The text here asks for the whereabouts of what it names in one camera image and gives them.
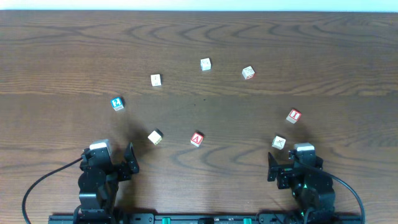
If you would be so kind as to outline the red letter A block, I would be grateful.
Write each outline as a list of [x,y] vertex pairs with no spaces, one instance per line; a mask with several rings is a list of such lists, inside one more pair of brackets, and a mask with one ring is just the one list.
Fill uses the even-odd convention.
[[202,141],[203,141],[203,138],[204,138],[204,137],[203,137],[202,134],[200,134],[200,133],[198,133],[198,132],[195,132],[195,133],[193,134],[193,136],[192,136],[190,142],[191,142],[194,146],[199,147],[200,144],[201,144]]

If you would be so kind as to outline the red letter I block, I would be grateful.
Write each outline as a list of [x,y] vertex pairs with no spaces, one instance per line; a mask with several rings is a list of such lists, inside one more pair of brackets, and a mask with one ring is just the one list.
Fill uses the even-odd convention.
[[301,115],[302,115],[301,112],[292,109],[288,114],[288,116],[286,117],[286,120],[291,122],[292,124],[295,124],[300,119]]

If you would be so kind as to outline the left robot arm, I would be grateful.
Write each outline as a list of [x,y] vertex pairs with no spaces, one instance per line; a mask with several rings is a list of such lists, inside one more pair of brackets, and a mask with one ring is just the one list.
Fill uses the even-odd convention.
[[130,142],[124,152],[124,160],[113,164],[111,146],[107,139],[90,144],[81,155],[78,179],[80,205],[74,211],[73,223],[119,223],[123,212],[115,209],[119,183],[131,180],[139,173],[139,165]]

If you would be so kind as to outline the blue number 2 block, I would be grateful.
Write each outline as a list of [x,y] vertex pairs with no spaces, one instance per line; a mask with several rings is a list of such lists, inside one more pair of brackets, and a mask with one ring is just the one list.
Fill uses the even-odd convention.
[[123,103],[123,100],[122,100],[121,97],[113,98],[113,99],[111,100],[111,105],[112,105],[112,108],[113,108],[115,111],[119,111],[119,110],[124,109],[124,103]]

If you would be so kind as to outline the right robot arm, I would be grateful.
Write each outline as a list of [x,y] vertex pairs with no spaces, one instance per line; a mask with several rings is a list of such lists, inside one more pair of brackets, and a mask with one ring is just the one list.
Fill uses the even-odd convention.
[[289,212],[284,223],[330,223],[335,214],[333,181],[321,174],[323,159],[314,151],[289,152],[292,164],[278,164],[268,153],[269,182],[276,181],[279,189],[290,189],[299,210]]

